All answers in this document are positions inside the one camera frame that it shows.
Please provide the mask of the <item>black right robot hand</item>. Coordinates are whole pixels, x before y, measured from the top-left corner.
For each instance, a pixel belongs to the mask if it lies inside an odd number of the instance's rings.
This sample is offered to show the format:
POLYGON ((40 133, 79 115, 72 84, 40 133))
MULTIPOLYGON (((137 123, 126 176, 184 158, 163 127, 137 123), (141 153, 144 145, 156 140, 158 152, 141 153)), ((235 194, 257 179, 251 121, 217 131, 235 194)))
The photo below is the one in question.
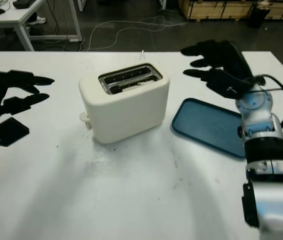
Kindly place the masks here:
POLYGON ((241 80, 253 76, 241 51, 229 40, 205 40, 184 47, 180 52, 188 57, 202 56, 202 59, 190 63, 194 68, 223 68, 224 71, 241 80))

